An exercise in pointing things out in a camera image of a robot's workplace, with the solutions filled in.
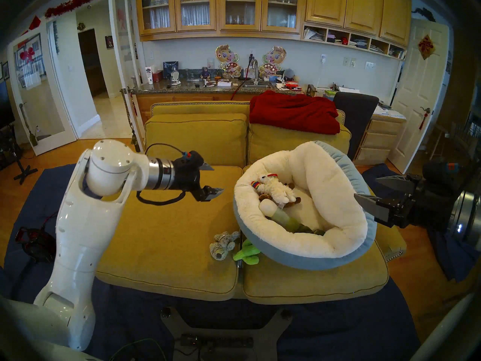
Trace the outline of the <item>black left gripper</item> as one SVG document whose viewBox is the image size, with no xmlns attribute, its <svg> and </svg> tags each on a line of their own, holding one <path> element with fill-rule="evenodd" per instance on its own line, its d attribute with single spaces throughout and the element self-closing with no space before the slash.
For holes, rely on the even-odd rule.
<svg viewBox="0 0 481 361">
<path fill-rule="evenodd" d="M 172 190 L 181 190 L 181 194 L 174 199 L 174 202 L 182 200 L 187 192 L 191 193 L 198 202 L 209 202 L 224 192 L 223 188 L 200 187 L 200 170 L 213 171 L 214 168 L 204 162 L 202 156 L 197 152 L 187 152 L 182 157 L 175 159 L 173 169 Z"/>
</svg>

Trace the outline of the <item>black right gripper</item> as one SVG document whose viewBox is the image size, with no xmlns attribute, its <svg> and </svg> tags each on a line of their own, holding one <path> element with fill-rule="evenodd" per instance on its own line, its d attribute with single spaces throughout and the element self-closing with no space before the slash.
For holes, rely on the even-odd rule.
<svg viewBox="0 0 481 361">
<path fill-rule="evenodd" d="M 456 177 L 463 166 L 457 162 L 431 160 L 422 174 L 391 175 L 375 181 L 391 190 L 388 196 L 354 194 L 363 210 L 385 226 L 445 226 L 447 213 L 460 194 Z"/>
</svg>

